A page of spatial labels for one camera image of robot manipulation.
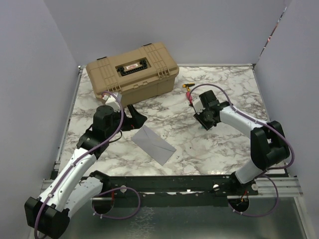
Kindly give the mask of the grey translucent envelope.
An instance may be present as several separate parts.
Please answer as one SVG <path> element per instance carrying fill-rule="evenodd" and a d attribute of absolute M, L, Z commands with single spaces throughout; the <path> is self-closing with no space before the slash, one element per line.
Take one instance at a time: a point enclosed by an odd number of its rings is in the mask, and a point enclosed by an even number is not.
<path fill-rule="evenodd" d="M 132 141 L 161 166 L 176 152 L 172 145 L 145 125 L 132 137 Z"/>

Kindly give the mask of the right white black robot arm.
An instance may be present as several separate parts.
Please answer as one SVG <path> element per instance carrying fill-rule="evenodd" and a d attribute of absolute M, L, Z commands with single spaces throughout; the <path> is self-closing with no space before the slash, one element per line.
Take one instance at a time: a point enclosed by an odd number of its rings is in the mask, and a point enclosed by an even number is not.
<path fill-rule="evenodd" d="M 194 98 L 192 106 L 194 118 L 206 130 L 222 122 L 250 139 L 251 159 L 233 173 L 234 179 L 229 182 L 233 194 L 240 195 L 247 189 L 247 183 L 290 156 L 279 122 L 266 122 L 248 116 L 229 101 L 220 102 L 212 90 Z"/>

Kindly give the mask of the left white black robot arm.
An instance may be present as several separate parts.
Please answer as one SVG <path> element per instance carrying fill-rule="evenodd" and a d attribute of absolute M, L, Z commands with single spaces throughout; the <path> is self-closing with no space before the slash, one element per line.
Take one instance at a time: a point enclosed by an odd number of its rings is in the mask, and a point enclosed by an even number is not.
<path fill-rule="evenodd" d="M 131 116 L 111 106 L 99 106 L 93 123 L 80 137 L 68 164 L 48 188 L 37 198 L 29 197 L 24 204 L 27 224 L 43 238 L 60 238 L 66 231 L 71 217 L 86 201 L 94 196 L 112 195 L 116 190 L 107 176 L 95 172 L 80 184 L 84 173 L 97 161 L 109 146 L 109 141 L 120 131 L 141 128 L 147 117 L 128 105 Z"/>

